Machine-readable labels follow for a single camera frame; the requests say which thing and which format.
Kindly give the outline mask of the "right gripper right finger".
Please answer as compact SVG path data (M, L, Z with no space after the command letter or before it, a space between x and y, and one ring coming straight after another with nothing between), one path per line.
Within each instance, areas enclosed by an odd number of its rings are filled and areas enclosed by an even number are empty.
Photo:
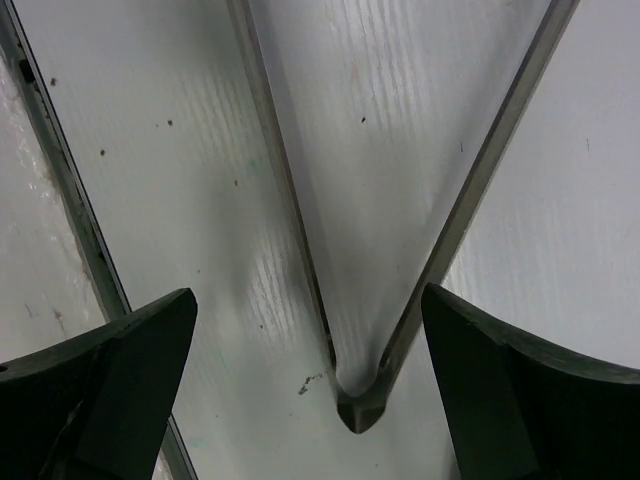
M639 372L501 321L439 285L421 312L464 479L636 479Z

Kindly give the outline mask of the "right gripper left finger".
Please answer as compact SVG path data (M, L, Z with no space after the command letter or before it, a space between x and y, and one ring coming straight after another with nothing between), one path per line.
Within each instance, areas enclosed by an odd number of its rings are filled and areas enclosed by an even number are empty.
M178 289L1 366L4 479L149 479L191 346Z

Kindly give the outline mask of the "metal tongs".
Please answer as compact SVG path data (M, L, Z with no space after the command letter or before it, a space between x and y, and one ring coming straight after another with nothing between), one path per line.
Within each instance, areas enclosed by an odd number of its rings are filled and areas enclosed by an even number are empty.
M573 1L232 1L334 379L383 416Z

